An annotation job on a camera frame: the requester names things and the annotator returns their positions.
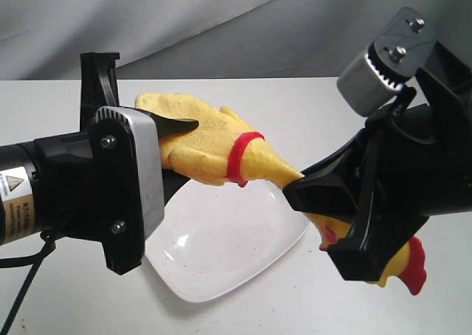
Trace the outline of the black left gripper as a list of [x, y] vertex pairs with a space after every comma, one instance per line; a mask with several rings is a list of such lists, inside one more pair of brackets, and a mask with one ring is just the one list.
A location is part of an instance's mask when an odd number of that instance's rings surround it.
[[107, 268], [125, 274], [141, 264], [145, 239], [163, 219], [159, 139], [199, 121], [110, 107], [119, 106], [119, 59], [118, 52], [80, 55], [84, 132], [35, 139], [33, 148], [46, 207], [36, 226], [101, 243]]

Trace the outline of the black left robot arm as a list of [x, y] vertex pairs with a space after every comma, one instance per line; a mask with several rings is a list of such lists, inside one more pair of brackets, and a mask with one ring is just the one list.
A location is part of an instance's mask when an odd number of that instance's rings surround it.
[[95, 241], [105, 263], [125, 274], [187, 178], [162, 167], [161, 141], [198, 127], [121, 106], [116, 52], [80, 56], [80, 129], [1, 147], [1, 242], [40, 233]]

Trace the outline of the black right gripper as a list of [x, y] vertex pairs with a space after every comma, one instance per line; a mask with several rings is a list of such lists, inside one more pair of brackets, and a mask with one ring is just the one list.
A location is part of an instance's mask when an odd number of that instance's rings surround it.
[[394, 204], [421, 216], [471, 209], [471, 70], [423, 15], [401, 8], [337, 87], [383, 131], [378, 178]]

